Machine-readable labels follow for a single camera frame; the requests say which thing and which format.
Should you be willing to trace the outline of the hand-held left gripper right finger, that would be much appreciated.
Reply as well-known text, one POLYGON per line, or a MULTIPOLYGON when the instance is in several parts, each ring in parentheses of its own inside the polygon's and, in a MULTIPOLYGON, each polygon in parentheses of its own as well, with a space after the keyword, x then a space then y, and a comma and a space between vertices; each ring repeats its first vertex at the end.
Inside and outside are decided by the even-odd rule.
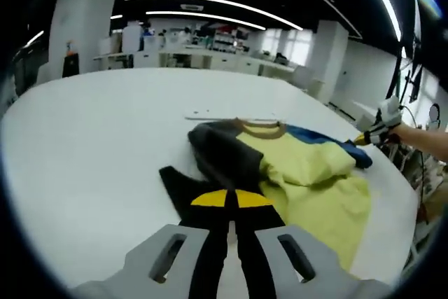
POLYGON ((232 204, 252 298, 384 298, 383 283, 350 275, 331 248, 286 225, 263 195, 235 190, 232 204))

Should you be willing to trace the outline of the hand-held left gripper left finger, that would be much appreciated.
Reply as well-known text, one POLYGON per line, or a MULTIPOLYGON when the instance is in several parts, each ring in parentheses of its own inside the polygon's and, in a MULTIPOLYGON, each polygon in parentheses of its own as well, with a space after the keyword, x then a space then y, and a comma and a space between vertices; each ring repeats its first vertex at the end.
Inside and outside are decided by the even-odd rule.
POLYGON ((177 225, 129 251, 119 271, 71 290, 74 298, 216 298, 228 252, 227 192, 196 197, 177 225))

